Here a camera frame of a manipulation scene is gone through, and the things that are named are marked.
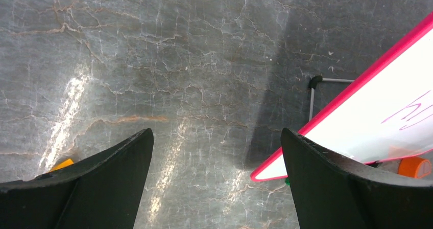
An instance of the orange cap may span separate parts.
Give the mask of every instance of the orange cap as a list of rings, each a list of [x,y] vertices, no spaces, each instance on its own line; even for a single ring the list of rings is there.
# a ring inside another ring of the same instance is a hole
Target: orange cap
[[[431,173],[431,163],[417,156],[403,158],[398,167],[398,174],[420,179]]]

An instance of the pink edge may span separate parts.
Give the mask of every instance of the pink edge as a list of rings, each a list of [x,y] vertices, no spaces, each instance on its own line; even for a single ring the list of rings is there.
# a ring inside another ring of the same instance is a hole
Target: pink edge
[[[410,48],[415,42],[417,42],[421,37],[423,37],[427,32],[433,29],[433,12],[430,13],[425,19],[423,19],[415,28],[413,28],[409,33],[407,33],[401,40],[399,40],[391,49],[389,49],[382,57],[380,57],[375,63],[373,63],[364,73],[362,73],[354,82],[349,84],[349,86],[343,90],[335,99],[333,99],[325,108],[323,108],[311,121],[305,124],[299,130],[301,135],[308,134],[314,127],[316,127],[320,122],[322,122],[326,117],[328,117],[334,110],[336,110],[340,105],[342,105],[347,99],[349,99],[353,94],[355,94],[360,88],[367,84],[372,78],[374,78],[378,73],[380,73],[384,68],[386,68],[392,61],[404,53],[408,48]],[[256,170],[251,173],[251,179],[254,182],[268,181],[273,179],[286,178],[287,175],[281,177],[273,177],[268,179],[256,179],[256,176],[260,174],[266,167],[273,163],[277,158],[282,155],[281,147],[278,148],[274,154],[272,154],[266,161],[263,162]],[[380,162],[392,161],[402,158],[392,158],[381,160]]]

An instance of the stone floor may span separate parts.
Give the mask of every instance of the stone floor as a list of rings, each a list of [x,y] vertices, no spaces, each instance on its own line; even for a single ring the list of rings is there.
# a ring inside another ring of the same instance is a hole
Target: stone floor
[[[0,0],[0,182],[143,128],[136,228],[299,228],[249,175],[308,118],[308,80],[354,79],[433,0]],[[346,85],[327,84],[323,108]]]

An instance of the white board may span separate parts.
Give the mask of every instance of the white board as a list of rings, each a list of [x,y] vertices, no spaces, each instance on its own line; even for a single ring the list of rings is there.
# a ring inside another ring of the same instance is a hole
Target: white board
[[[433,13],[409,32],[299,133],[362,163],[433,149]],[[281,148],[253,181],[287,177]]]

